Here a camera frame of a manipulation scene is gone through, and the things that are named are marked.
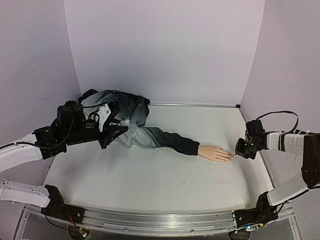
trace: human hand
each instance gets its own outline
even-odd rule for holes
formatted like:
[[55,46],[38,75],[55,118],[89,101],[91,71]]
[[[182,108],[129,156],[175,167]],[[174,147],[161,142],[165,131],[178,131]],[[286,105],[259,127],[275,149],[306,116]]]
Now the human hand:
[[230,152],[224,151],[217,146],[199,146],[198,155],[216,162],[229,162],[234,157]]

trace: sleeve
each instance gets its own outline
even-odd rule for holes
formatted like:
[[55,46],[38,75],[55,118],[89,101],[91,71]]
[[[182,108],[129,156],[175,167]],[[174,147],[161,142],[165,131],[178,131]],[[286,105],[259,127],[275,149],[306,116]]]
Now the sleeve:
[[185,155],[198,155],[199,142],[193,141],[190,138],[182,137],[177,133],[162,131],[158,127],[146,127],[146,129],[152,133],[158,142],[158,147],[173,148],[178,153]]

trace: white plastic part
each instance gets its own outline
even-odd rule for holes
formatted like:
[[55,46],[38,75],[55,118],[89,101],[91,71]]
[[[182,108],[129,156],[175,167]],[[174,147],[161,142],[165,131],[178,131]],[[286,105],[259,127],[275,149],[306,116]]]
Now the white plastic part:
[[[17,142],[29,143],[36,141],[36,136],[31,133],[17,140]],[[43,159],[41,151],[35,146],[19,144],[3,148],[0,150],[0,173],[21,164],[38,161],[40,159]]]
[[44,186],[34,186],[0,178],[0,201],[33,204],[41,208],[48,206],[49,192]]
[[[270,150],[279,150],[279,137],[282,132],[271,132],[267,135],[267,148]],[[284,149],[287,153],[297,155],[304,154],[304,137],[305,134],[286,134],[284,137]]]
[[97,114],[99,115],[99,130],[100,132],[102,132],[104,129],[104,124],[111,114],[111,110],[108,104],[105,104],[102,107],[100,107],[100,110],[97,112]]
[[303,193],[307,189],[308,187],[302,178],[302,173],[299,172],[282,185],[269,191],[267,198],[271,206],[276,206]]

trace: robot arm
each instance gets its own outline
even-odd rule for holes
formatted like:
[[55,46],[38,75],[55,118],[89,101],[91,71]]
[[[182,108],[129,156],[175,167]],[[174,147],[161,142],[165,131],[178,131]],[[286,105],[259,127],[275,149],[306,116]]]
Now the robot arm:
[[[68,101],[59,106],[57,118],[51,126],[39,128],[18,141],[0,146],[0,173],[24,163],[65,153],[67,145],[98,141],[101,148],[105,149],[125,133],[128,127],[119,126],[120,121],[115,119],[120,111],[117,102],[103,104],[88,119],[80,103]],[[81,207],[64,204],[64,199],[55,186],[34,186],[0,176],[1,200],[36,205],[42,208],[43,214],[67,221],[68,212],[75,223],[81,222],[84,211]]]
[[265,132],[260,120],[246,124],[246,137],[237,142],[235,152],[246,159],[254,159],[261,150],[274,150],[303,156],[301,172],[261,194],[256,208],[234,212],[237,228],[266,224],[278,218],[278,206],[303,193],[319,187],[320,183],[320,134],[306,132]]

